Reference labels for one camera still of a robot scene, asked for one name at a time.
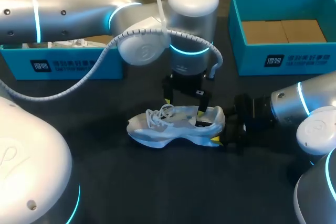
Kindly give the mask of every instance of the yellow accent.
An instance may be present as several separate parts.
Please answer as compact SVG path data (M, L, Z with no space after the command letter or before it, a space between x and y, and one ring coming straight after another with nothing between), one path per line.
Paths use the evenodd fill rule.
M219 144L219 145L223 146L223 144L219 141L219 136L213 137L211 139L211 142L213 142L214 144Z

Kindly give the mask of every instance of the printed logo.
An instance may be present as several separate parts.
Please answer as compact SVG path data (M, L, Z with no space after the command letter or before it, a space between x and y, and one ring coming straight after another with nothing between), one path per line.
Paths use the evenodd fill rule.
M30 63L35 72L51 72L51 68L47 60L31 60Z
M307 135L320 135L321 131L324 130L326 123L321 120L314 120L307 124L305 131Z
M284 55L268 55L264 67L280 67Z
M58 72L75 72L75 71L89 71L96 61L94 60L54 60L51 65L53 71Z
M1 181L29 158L20 142L0 138L0 187Z
M330 55L289 55L286 66L315 66L328 63Z

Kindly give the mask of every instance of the zip tie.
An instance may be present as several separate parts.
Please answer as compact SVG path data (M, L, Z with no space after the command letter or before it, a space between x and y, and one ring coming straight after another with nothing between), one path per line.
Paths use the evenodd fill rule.
M164 11L163 11L163 6L162 6L162 1L161 0L156 0L157 6L159 8L159 14L160 14L160 20L161 20L161 26L162 26L162 33L165 38L164 45L166 48L169 47L170 45L170 37L168 36L167 32L167 21L166 17L164 16Z

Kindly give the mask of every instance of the screw hole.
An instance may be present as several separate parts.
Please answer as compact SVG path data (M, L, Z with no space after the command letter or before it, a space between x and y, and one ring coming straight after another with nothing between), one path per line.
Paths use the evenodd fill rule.
M37 206L36 206L36 202L33 201L33 200L29 200L29 201L27 202L27 207L28 207L31 211L34 211L34 210L37 208Z

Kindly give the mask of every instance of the shoe sole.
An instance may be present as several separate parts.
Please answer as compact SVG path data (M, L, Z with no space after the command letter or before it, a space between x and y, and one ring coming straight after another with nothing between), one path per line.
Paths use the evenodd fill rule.
M133 138L134 140L136 140L138 143L143 144L145 146L151 147L151 148L163 148L165 147L168 143L170 143L171 141L173 141L176 138L171 138L171 139L167 139L167 140L163 140L163 141L159 141L159 142L150 142L150 141L144 141L141 139L138 139L136 137L133 137L131 135L129 135L131 138ZM184 136L181 138L185 138L191 142L193 142L194 144L197 145L201 145L201 146L207 146L207 147L218 147L219 144L214 144L213 142L211 142L211 139L208 137L202 137L202 136Z

